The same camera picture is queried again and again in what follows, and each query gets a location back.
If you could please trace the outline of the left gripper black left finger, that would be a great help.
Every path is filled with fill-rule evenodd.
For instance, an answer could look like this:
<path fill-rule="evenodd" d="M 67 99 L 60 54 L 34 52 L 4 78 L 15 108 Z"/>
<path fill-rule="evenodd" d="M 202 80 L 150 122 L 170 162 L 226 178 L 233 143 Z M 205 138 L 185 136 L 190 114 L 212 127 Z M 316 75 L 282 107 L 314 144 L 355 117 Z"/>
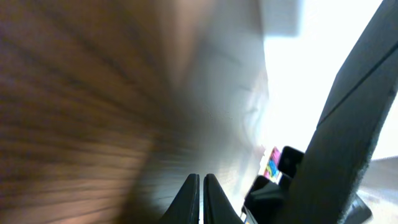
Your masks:
<path fill-rule="evenodd" d="M 159 223 L 198 224 L 199 220 L 200 176 L 189 174 Z"/>

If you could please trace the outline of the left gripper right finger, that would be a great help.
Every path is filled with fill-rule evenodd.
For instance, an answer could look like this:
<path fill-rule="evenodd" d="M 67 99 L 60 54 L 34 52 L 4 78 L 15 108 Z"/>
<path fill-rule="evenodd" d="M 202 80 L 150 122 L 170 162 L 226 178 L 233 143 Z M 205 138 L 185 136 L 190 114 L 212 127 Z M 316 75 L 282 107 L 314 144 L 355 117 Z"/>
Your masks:
<path fill-rule="evenodd" d="M 204 224 L 243 224 L 214 174 L 203 181 Z"/>

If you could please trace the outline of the dark green box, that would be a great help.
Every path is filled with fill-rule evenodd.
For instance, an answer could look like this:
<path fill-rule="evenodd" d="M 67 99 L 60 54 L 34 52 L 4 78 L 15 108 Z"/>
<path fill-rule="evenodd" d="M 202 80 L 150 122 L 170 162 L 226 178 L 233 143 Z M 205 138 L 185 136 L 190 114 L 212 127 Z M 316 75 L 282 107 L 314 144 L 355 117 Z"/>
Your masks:
<path fill-rule="evenodd" d="M 336 75 L 275 223 L 343 223 L 397 94 L 397 2 L 383 1 Z"/>

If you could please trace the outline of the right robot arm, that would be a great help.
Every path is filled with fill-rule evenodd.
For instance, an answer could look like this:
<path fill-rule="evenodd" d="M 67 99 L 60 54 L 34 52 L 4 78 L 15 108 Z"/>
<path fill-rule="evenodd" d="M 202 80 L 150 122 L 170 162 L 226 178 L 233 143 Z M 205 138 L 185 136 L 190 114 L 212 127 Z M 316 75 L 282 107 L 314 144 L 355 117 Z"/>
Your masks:
<path fill-rule="evenodd" d="M 287 191 L 295 177 L 304 153 L 285 146 L 281 153 L 272 153 L 268 164 L 271 170 L 280 175 L 278 182 L 259 175 L 246 194 L 242 212 L 246 214 L 245 223 L 270 223 L 282 208 Z"/>

